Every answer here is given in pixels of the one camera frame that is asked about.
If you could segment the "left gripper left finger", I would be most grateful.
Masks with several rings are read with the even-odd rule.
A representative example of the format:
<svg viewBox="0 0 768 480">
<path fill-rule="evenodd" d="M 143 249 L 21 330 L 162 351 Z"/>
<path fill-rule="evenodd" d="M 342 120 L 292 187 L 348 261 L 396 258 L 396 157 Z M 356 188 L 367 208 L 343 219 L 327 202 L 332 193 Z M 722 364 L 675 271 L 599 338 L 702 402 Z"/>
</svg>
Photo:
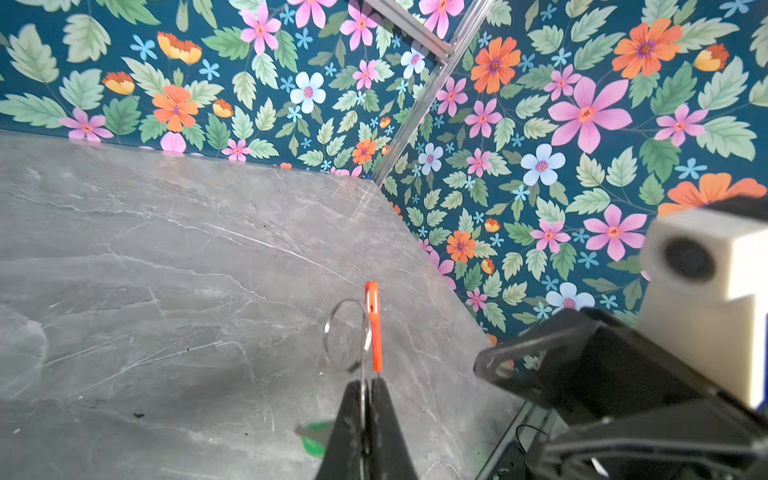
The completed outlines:
<svg viewBox="0 0 768 480">
<path fill-rule="evenodd" d="M 316 480 L 364 478 L 364 428 L 360 394 L 360 381 L 347 384 Z"/>
</svg>

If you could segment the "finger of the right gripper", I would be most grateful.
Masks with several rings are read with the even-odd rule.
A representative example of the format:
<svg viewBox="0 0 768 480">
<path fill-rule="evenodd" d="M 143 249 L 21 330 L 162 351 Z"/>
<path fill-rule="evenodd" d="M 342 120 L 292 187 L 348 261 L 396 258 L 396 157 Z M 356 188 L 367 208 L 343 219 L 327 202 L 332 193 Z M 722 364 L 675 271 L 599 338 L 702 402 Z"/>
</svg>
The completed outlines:
<svg viewBox="0 0 768 480">
<path fill-rule="evenodd" d="M 517 396 L 557 396 L 599 328 L 599 321 L 581 311 L 562 310 L 516 340 L 481 351 L 473 373 Z M 510 362 L 536 355 L 540 357 L 536 369 L 506 367 Z"/>
<path fill-rule="evenodd" d="M 533 446 L 536 479 L 765 479 L 767 433 L 721 420 L 574 426 Z"/>
</svg>

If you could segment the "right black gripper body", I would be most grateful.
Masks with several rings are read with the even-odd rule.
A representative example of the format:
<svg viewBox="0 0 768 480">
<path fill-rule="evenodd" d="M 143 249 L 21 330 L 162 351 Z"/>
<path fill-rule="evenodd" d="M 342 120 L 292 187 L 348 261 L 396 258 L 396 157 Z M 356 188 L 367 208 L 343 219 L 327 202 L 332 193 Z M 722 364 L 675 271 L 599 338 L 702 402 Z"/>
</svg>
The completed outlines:
<svg viewBox="0 0 768 480">
<path fill-rule="evenodd" d="M 635 331 L 588 313 L 600 328 L 557 396 L 542 396 L 566 427 L 628 419 L 721 420 L 767 433 L 767 418 Z M 541 442 L 555 436 L 555 432 Z"/>
</svg>

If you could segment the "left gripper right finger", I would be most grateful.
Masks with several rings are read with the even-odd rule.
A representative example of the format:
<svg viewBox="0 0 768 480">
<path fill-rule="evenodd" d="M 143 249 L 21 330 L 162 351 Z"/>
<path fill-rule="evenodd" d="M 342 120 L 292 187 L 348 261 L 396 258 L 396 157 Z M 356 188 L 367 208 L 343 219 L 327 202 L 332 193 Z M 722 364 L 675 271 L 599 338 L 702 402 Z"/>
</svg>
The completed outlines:
<svg viewBox="0 0 768 480">
<path fill-rule="evenodd" d="M 367 405 L 367 478 L 416 479 L 394 404 L 383 378 L 373 378 Z"/>
</svg>

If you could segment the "keyring with coloured keys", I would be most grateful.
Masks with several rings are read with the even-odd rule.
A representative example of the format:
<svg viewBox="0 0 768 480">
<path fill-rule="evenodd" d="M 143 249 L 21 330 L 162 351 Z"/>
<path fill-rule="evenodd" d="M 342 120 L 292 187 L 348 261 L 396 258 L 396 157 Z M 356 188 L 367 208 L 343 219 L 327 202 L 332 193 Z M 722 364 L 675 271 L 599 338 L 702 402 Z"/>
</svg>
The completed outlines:
<svg viewBox="0 0 768 480">
<path fill-rule="evenodd" d="M 331 353 L 331 330 L 336 324 L 341 324 L 336 319 L 337 314 L 345 307 L 353 308 L 353 318 L 360 320 L 359 328 L 359 353 L 356 358 L 350 360 L 347 364 L 339 363 Z M 364 299 L 344 298 L 340 300 L 331 310 L 322 332 L 323 353 L 328 363 L 335 369 L 346 374 L 358 374 L 360 377 L 360 386 L 358 387 L 358 397 L 355 400 L 355 406 L 359 408 L 359 420 L 362 433 L 367 430 L 367 410 L 369 400 L 368 376 L 366 374 L 366 364 L 368 360 L 372 361 L 373 369 L 376 373 L 382 370 L 381 353 L 381 292 L 377 282 L 370 281 L 364 287 Z M 295 429 L 296 435 L 302 442 L 304 451 L 316 459 L 322 459 L 330 445 L 335 421 L 312 422 L 305 425 L 299 425 Z"/>
</svg>

